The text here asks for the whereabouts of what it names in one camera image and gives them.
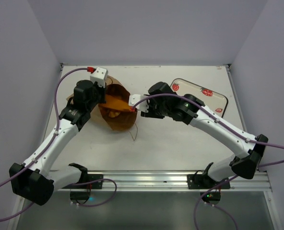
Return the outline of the long orange fake baguette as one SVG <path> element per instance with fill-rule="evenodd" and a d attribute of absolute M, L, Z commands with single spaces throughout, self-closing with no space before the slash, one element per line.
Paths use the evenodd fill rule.
<path fill-rule="evenodd" d="M 106 102 L 100 103 L 99 107 L 110 109 L 110 110 L 117 110 L 121 112 L 130 112 L 131 108 L 128 105 L 128 102 L 123 101 L 122 99 L 119 99 L 115 96 L 111 96 L 106 94 L 105 97 Z"/>

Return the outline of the braided yellow fake bread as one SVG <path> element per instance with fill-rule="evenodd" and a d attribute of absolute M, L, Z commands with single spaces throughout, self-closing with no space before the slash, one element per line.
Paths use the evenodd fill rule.
<path fill-rule="evenodd" d="M 106 116 L 110 117 L 110 118 L 116 118 L 120 115 L 120 111 L 113 110 L 113 109 L 111 110 L 111 109 L 108 109 L 108 108 L 105 108 L 104 112 L 105 112 Z"/>

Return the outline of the brown paper bag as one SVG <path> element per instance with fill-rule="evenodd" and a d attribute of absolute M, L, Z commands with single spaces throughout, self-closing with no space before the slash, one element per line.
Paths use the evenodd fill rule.
<path fill-rule="evenodd" d="M 130 92 L 115 78 L 108 76 L 106 79 L 106 94 L 115 96 L 128 102 Z M 105 108 L 99 104 L 91 112 L 90 121 L 96 125 L 108 128 L 117 132 L 129 132 L 132 127 L 136 127 L 137 111 L 131 109 L 130 112 L 121 112 L 116 118 L 107 117 Z"/>

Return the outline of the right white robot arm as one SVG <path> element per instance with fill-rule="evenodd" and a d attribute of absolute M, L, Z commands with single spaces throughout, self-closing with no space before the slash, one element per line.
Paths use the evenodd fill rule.
<path fill-rule="evenodd" d="M 232 151 L 232 156 L 207 165 L 201 174 L 191 177 L 198 188 L 213 188 L 231 176 L 252 179 L 264 155 L 264 143 L 268 138 L 263 134 L 249 134 L 231 125 L 216 115 L 202 100 L 192 94 L 184 96 L 176 92 L 165 82 L 153 85 L 147 95 L 136 103 L 130 102 L 143 117 L 163 119 L 170 117 L 197 128 L 221 142 Z"/>

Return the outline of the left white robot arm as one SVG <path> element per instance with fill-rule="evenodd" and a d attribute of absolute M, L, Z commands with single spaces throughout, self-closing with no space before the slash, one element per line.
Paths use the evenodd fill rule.
<path fill-rule="evenodd" d="M 57 124 L 38 147 L 22 164 L 14 163 L 9 174 L 12 191 L 37 204 L 44 205 L 52 194 L 68 185 L 85 187 L 89 181 L 87 168 L 70 163 L 63 170 L 51 172 L 55 160 L 66 145 L 90 120 L 92 110 L 105 103 L 106 85 L 90 80 L 77 82 L 73 96 L 59 114 Z"/>

